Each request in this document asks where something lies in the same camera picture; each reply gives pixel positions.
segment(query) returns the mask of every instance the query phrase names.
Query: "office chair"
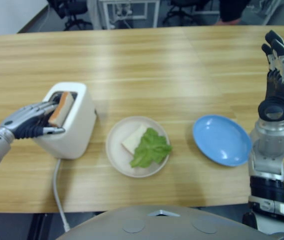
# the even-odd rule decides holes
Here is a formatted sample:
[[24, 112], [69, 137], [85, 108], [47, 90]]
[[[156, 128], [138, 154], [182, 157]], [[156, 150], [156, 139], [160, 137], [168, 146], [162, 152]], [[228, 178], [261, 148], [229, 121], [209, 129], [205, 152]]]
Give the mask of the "office chair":
[[196, 7], [196, 11], [200, 11], [210, 0], [171, 0], [172, 8], [168, 11], [165, 19], [163, 20], [163, 25], [168, 21], [168, 19], [178, 16], [180, 19], [180, 26], [183, 26], [184, 17], [191, 19], [191, 23], [194, 22], [194, 16], [184, 12], [182, 8]]
[[53, 8], [57, 15], [63, 19], [67, 17], [64, 31], [69, 30], [73, 26], [77, 26], [80, 30], [85, 29], [86, 25], [92, 25], [88, 21], [77, 19], [76, 15], [84, 14], [87, 12], [86, 1], [76, 0], [47, 0], [50, 7]]

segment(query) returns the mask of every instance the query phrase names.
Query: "plate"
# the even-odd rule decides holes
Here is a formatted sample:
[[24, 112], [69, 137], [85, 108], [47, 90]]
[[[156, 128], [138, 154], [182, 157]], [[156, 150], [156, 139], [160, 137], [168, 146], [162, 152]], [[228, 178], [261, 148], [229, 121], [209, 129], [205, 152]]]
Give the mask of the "plate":
[[247, 162], [252, 148], [250, 137], [236, 122], [219, 115], [206, 115], [193, 126], [198, 148], [211, 160], [230, 167]]
[[145, 116], [130, 116], [119, 121], [110, 131], [106, 139], [106, 154], [111, 164], [122, 174], [133, 178], [145, 178], [157, 173], [166, 164], [169, 155], [158, 164], [153, 162], [149, 167], [134, 167], [130, 165], [133, 155], [129, 153], [122, 145], [122, 142], [129, 137], [141, 124], [148, 128], [153, 128], [159, 136], [166, 138], [167, 144], [170, 144], [165, 130], [154, 120]]

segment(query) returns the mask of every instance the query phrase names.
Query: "floor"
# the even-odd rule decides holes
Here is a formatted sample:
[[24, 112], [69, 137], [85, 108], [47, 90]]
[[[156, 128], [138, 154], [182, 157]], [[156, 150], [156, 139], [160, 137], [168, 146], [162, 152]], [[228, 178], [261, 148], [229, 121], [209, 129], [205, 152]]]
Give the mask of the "floor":
[[[246, 8], [243, 12], [242, 20], [240, 24], [242, 25], [260, 25], [263, 22], [263, 19], [255, 14], [254, 11], [259, 6], [259, 0], [251, 0], [250, 8]], [[162, 21], [164, 20], [166, 13], [170, 9], [169, 1], [162, 0], [159, 10], [159, 19], [158, 19], [158, 27], [173, 27], [179, 25], [179, 20], [177, 17], [174, 17], [169, 20], [168, 24], [163, 25]], [[206, 5], [205, 10], [209, 10], [211, 4], [208, 3]], [[132, 10], [133, 14], [142, 14], [144, 7], [142, 4], [133, 4]], [[212, 10], [217, 11], [219, 9], [219, 1], [213, 0]], [[186, 12], [191, 13], [191, 8], [186, 8]], [[150, 28], [153, 23], [154, 14], [154, 6], [149, 5], [148, 7], [148, 16], [150, 16], [147, 20], [130, 20], [128, 21], [132, 28]], [[79, 18], [84, 19], [85, 21], [90, 21], [88, 14], [79, 15]], [[191, 23], [190, 21], [185, 21], [185, 26], [197, 26], [197, 25], [212, 25], [218, 20], [218, 15], [199, 15], [196, 17], [195, 22]], [[56, 32], [62, 31], [64, 29], [64, 23], [66, 19], [60, 19], [58, 15], [54, 12], [54, 10], [50, 10], [43, 14], [26, 32], [34, 33], [34, 32]], [[282, 4], [277, 8], [272, 18], [270, 19], [269, 25], [284, 25], [284, 0], [282, 0]], [[118, 22], [116, 24], [116, 28], [127, 28], [127, 26], [123, 22]]]
[[[269, 21], [269, 25], [284, 25], [284, 1], [283, 4], [278, 7], [275, 11], [273, 17]], [[163, 0], [160, 6], [159, 13], [159, 27], [169, 27], [169, 26], [178, 26], [178, 19], [171, 19], [169, 24], [162, 25], [162, 20], [165, 18], [167, 11], [169, 10], [169, 1]], [[258, 0], [252, 0], [250, 3], [251, 6], [258, 6]], [[143, 6], [136, 4], [133, 6], [134, 14], [141, 13]], [[215, 0], [213, 4], [213, 10], [218, 10], [218, 1]], [[153, 7], [150, 5], [148, 9], [148, 16], [153, 15]], [[89, 21], [89, 15], [84, 14], [80, 18]], [[195, 23], [190, 23], [185, 21], [186, 26], [196, 26], [196, 25], [212, 25], [218, 20], [217, 15], [206, 15], [198, 16]], [[147, 20], [134, 20], [128, 21], [128, 23], [133, 28], [148, 28], [152, 26], [153, 19], [150, 17]], [[252, 8], [247, 8], [243, 12], [242, 25], [260, 25], [262, 19], [252, 12]], [[64, 29], [64, 19], [60, 19], [58, 15], [50, 10], [45, 12], [26, 32], [55, 32], [62, 31]], [[117, 28], [127, 28], [123, 22], [118, 22], [116, 25]], [[200, 207], [201, 210], [211, 212], [223, 217], [233, 219], [235, 221], [241, 222], [242, 215], [249, 211], [247, 204], [239, 205], [228, 205], [228, 206], [212, 206], [212, 207]], [[67, 213], [66, 217], [69, 221], [71, 227], [74, 227], [85, 220], [88, 220], [94, 217], [92, 212], [77, 212], [77, 213]], [[0, 213], [0, 240], [7, 239], [17, 239], [17, 240], [26, 240], [31, 221], [32, 214], [16, 214], [16, 213]], [[52, 222], [48, 234], [48, 240], [56, 239], [58, 236], [63, 234], [62, 221], [59, 214], [55, 213], [52, 216]]]

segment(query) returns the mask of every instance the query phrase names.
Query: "lettuce leaf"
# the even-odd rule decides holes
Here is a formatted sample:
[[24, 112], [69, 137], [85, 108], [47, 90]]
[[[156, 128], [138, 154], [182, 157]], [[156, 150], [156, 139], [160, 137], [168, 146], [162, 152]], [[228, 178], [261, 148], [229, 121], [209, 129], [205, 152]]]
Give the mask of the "lettuce leaf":
[[158, 136], [158, 133], [149, 127], [143, 134], [139, 146], [135, 149], [130, 165], [132, 168], [147, 168], [153, 161], [160, 164], [171, 150], [172, 147], [166, 143], [166, 138]]

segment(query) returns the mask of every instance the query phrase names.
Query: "white plate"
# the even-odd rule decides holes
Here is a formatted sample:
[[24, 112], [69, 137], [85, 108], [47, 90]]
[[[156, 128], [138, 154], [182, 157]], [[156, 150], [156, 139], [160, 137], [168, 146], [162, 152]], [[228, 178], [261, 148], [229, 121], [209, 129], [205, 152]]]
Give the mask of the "white plate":
[[159, 136], [166, 138], [167, 144], [170, 144], [165, 130], [154, 120], [145, 116], [130, 116], [122, 119], [111, 129], [106, 139], [106, 154], [111, 164], [122, 174], [133, 178], [144, 178], [157, 173], [166, 164], [168, 157], [160, 163], [153, 162], [149, 167], [134, 167], [130, 165], [133, 155], [129, 153], [122, 145], [122, 142], [129, 137], [141, 124], [148, 128], [153, 128]]

